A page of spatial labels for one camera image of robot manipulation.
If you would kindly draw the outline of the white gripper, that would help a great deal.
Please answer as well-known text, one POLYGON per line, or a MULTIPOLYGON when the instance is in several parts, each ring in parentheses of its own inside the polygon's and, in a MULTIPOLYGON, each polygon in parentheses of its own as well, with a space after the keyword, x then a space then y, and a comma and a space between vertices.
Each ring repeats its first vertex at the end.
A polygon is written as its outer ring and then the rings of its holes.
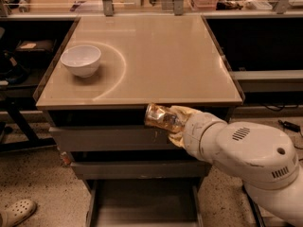
POLYGON ((184 106, 171 106, 180 121, 187 121, 183 134, 169 133, 173 145, 184 148, 186 152, 200 161, 212 162, 219 147, 216 138, 227 123, 211 113, 200 113, 184 106))

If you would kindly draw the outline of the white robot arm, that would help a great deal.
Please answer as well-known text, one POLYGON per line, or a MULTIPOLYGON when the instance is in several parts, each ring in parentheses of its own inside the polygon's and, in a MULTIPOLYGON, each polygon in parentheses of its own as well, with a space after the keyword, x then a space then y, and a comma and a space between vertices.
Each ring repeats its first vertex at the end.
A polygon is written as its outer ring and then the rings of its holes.
POLYGON ((227 123, 188 107, 171 109, 184 124, 170 137, 173 144, 241 178, 255 203, 294 227, 303 227, 303 170, 285 132, 259 123, 227 123))

